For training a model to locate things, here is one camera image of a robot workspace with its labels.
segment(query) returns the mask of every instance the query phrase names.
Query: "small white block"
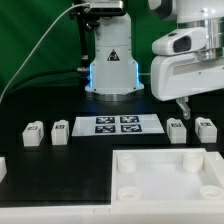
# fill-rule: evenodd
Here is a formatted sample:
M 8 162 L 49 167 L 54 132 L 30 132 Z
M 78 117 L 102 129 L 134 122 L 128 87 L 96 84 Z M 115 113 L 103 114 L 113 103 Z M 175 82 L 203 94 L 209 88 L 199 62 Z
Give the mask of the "small white block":
M 68 121 L 61 120 L 54 123 L 51 131 L 51 138 L 53 145 L 67 145 L 69 136 Z
M 172 144 L 186 143 L 187 130 L 181 120 L 168 119 L 166 131 Z
M 216 143 L 217 128 L 210 119 L 197 118 L 195 120 L 195 132 L 201 143 Z
M 39 146 L 43 136 L 44 128 L 43 123 L 41 121 L 29 123 L 23 132 L 24 146 Z
M 2 182 L 6 173 L 7 173 L 7 170 L 6 170 L 6 165 L 5 165 L 5 158 L 0 157 L 0 183 Z

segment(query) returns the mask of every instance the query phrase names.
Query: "white plastic part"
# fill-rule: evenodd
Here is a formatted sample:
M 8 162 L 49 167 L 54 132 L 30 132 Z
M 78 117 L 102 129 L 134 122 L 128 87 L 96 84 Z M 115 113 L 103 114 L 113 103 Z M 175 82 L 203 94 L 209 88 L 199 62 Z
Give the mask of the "white plastic part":
M 203 200 L 223 200 L 224 191 L 217 186 L 203 186 L 200 188 L 200 198 Z
M 172 144 L 186 143 L 187 130 L 181 120 L 174 118 L 168 119 L 166 131 Z
M 201 152 L 186 152 L 183 156 L 183 168 L 190 173 L 198 173 L 203 169 L 204 156 Z
M 141 192 L 136 187 L 124 187 L 118 191 L 120 201 L 136 201 L 140 198 Z
M 136 171 L 136 158 L 133 153 L 122 152 L 118 154 L 118 170 L 121 173 L 133 173 Z
M 44 128 L 41 121 L 29 123 L 23 132 L 24 147 L 39 146 L 43 136 Z
M 7 173 L 7 170 L 6 170 L 6 165 L 5 165 L 5 158 L 0 157 L 0 183 L 2 182 L 6 173 Z
M 175 52 L 174 43 L 183 37 L 189 37 L 191 40 L 191 47 L 188 51 Z M 207 43 L 206 30 L 203 27 L 176 29 L 172 33 L 156 40 L 152 44 L 152 51 L 158 55 L 178 55 L 197 51 L 205 47 Z
M 177 22 L 187 23 L 224 16 L 223 0 L 177 0 Z
M 69 123 L 61 120 L 54 123 L 51 131 L 53 145 L 67 145 L 69 137 Z
M 151 66 L 151 88 L 159 100 L 171 100 L 224 88 L 224 58 L 197 61 L 195 53 L 157 56 Z
M 217 141 L 217 128 L 210 119 L 197 118 L 195 132 L 202 143 L 216 143 Z

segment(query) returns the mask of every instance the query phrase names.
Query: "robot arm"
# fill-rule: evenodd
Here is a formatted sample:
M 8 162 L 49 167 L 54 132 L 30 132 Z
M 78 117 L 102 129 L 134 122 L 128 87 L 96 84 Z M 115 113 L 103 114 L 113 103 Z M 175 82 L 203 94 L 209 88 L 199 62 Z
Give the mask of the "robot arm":
M 149 0 L 154 14 L 163 2 L 174 3 Z M 151 85 L 156 98 L 177 99 L 183 106 L 184 100 L 180 99 L 224 88 L 224 2 L 176 0 L 172 7 L 178 29 L 152 45 L 153 52 L 159 56 L 152 62 Z M 168 18 L 170 12 L 167 10 L 160 18 Z
M 161 20 L 176 20 L 176 0 L 149 0 L 149 8 Z

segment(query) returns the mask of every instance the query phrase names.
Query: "white container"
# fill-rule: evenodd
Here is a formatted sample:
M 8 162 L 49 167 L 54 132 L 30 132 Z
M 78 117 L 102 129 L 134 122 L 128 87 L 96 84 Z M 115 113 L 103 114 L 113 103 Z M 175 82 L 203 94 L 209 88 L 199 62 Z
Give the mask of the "white container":
M 118 154 L 124 152 L 135 155 L 137 167 L 133 173 L 118 170 Z M 189 173 L 183 169 L 183 156 L 188 152 L 203 154 L 200 172 Z M 113 152 L 110 205 L 1 208 L 0 223 L 223 224 L 224 200 L 205 200 L 200 196 L 200 190 L 208 185 L 224 188 L 224 161 L 217 152 L 208 153 L 205 149 L 116 150 Z M 135 200 L 120 200 L 119 192 L 123 196 L 127 193 L 133 196 L 136 189 L 140 195 Z

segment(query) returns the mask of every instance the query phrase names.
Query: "black surface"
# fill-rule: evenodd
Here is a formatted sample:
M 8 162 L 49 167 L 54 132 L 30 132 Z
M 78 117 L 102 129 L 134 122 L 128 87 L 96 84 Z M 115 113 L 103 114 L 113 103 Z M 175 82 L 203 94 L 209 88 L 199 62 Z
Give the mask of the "black surface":
M 143 97 L 122 103 L 87 99 L 75 87 L 26 88 L 8 96 L 0 106 L 0 156 L 7 162 L 0 207 L 110 203 L 113 149 L 203 147 L 223 155 L 223 91 L 191 97 L 189 121 L 183 120 L 175 101 L 160 102 L 150 90 L 145 92 Z M 61 119 L 69 121 L 71 133 L 77 116 L 153 113 L 164 129 L 167 119 L 182 119 L 187 144 L 171 145 L 167 134 L 70 137 L 67 146 L 51 144 L 53 123 Z M 200 144 L 194 132 L 199 116 L 210 118 L 218 128 L 217 144 Z M 38 120 L 44 123 L 44 139 L 39 147 L 24 148 L 22 132 Z

